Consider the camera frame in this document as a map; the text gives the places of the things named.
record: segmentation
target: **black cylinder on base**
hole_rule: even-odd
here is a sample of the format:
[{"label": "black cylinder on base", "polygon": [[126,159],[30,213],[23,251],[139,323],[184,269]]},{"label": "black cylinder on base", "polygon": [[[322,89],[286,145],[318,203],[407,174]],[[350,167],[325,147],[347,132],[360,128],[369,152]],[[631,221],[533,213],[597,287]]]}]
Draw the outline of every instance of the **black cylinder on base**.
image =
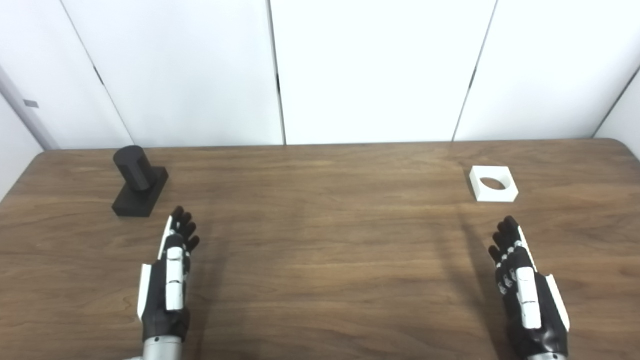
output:
[{"label": "black cylinder on base", "polygon": [[123,147],[113,156],[127,185],[137,192],[148,190],[157,181],[145,151],[137,145]]},{"label": "black cylinder on base", "polygon": [[164,167],[152,167],[140,146],[124,147],[113,156],[126,184],[111,208],[120,217],[149,217],[169,178]]}]

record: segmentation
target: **circular hole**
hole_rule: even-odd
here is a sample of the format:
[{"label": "circular hole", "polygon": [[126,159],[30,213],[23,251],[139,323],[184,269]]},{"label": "circular hole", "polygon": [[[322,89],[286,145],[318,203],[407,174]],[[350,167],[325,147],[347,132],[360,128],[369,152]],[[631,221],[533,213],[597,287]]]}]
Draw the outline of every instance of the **circular hole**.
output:
[{"label": "circular hole", "polygon": [[496,179],[490,179],[488,177],[483,177],[482,179],[480,179],[480,181],[482,181],[482,183],[486,187],[494,189],[494,190],[504,190],[504,189],[506,189],[504,187],[504,185],[500,181],[498,181]]}]

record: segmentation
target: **white wall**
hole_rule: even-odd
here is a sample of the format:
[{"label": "white wall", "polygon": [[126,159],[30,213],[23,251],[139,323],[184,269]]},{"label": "white wall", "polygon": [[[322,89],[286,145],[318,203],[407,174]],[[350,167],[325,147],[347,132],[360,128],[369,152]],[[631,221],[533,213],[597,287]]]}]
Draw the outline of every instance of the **white wall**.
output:
[{"label": "white wall", "polygon": [[272,0],[287,143],[451,141],[495,0]]},{"label": "white wall", "polygon": [[0,34],[0,92],[45,146],[132,144],[59,1],[0,1]]},{"label": "white wall", "polygon": [[64,4],[136,144],[283,144],[266,0]]},{"label": "white wall", "polygon": [[640,1],[500,0],[457,141],[591,137],[640,65]]},{"label": "white wall", "polygon": [[640,159],[640,76],[629,84],[596,137],[619,140]]},{"label": "white wall", "polygon": [[0,95],[0,200],[11,190],[42,148]]}]

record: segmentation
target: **white square holder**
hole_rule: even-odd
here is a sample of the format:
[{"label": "white square holder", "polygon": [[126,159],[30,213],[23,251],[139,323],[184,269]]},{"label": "white square holder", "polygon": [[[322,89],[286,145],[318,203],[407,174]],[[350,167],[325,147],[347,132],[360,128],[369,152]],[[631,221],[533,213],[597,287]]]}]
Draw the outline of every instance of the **white square holder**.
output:
[{"label": "white square holder", "polygon": [[[514,202],[518,197],[511,171],[508,167],[480,167],[474,166],[469,174],[471,185],[476,193],[476,200],[481,202]],[[503,190],[492,189],[482,183],[481,179],[488,178],[499,181],[504,185]]]}]

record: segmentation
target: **robotic hand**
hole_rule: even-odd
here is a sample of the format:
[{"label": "robotic hand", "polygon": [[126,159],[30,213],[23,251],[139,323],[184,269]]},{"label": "robotic hand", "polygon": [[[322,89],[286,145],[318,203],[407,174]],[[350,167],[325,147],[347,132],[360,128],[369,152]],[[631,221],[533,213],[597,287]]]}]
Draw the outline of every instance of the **robotic hand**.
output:
[{"label": "robotic hand", "polygon": [[509,318],[509,342],[523,360],[566,360],[570,324],[556,280],[538,272],[513,217],[499,223],[498,230],[489,254]]},{"label": "robotic hand", "polygon": [[142,357],[131,360],[180,360],[189,331],[190,314],[184,305],[191,252],[200,243],[191,237],[196,225],[180,206],[166,223],[158,259],[142,265],[138,318],[143,325]]}]

